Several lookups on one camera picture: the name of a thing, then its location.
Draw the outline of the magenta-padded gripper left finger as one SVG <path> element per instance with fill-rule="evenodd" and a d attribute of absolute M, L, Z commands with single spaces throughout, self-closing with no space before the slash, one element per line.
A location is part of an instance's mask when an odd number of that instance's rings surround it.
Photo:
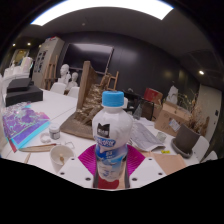
<path fill-rule="evenodd" d="M 69 158 L 59 170 L 58 176 L 84 188 L 92 188 L 96 174 L 94 145 L 85 149 L 79 156 Z"/>

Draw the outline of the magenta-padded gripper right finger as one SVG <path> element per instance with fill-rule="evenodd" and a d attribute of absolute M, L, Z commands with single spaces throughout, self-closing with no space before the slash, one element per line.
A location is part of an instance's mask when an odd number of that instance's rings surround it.
<path fill-rule="evenodd" d="M 166 176 L 153 157 L 145 157 L 133 146 L 128 146 L 125 187 L 140 188 Z"/>

